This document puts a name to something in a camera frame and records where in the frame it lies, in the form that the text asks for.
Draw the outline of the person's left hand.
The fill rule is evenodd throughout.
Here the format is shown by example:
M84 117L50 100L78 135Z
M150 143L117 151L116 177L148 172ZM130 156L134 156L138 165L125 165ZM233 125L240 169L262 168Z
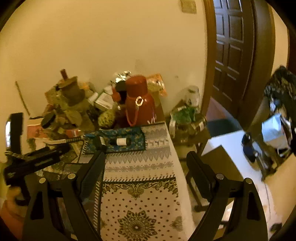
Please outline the person's left hand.
M16 198L20 194L20 187L10 187L6 195L6 200L1 208L2 220L5 225L14 232L21 232L23 230L23 223L28 209L26 206L19 206L16 203Z

